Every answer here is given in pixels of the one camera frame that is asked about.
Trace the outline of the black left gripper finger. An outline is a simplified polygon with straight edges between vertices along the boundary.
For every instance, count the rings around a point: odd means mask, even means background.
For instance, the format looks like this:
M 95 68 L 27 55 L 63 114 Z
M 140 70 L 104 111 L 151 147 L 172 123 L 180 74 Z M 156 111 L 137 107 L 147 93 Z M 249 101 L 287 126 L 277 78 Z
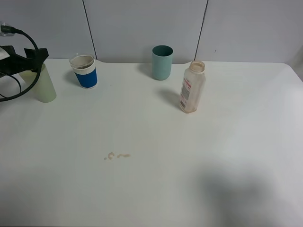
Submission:
M 17 74 L 27 70 L 37 72 L 49 56 L 46 48 L 39 48 L 38 51 L 25 48 L 24 51 L 26 57 L 16 54 L 15 61 L 0 61 L 0 72 L 2 74 Z
M 1 46 L 0 47 L 0 60 L 15 61 L 16 52 L 12 45 Z

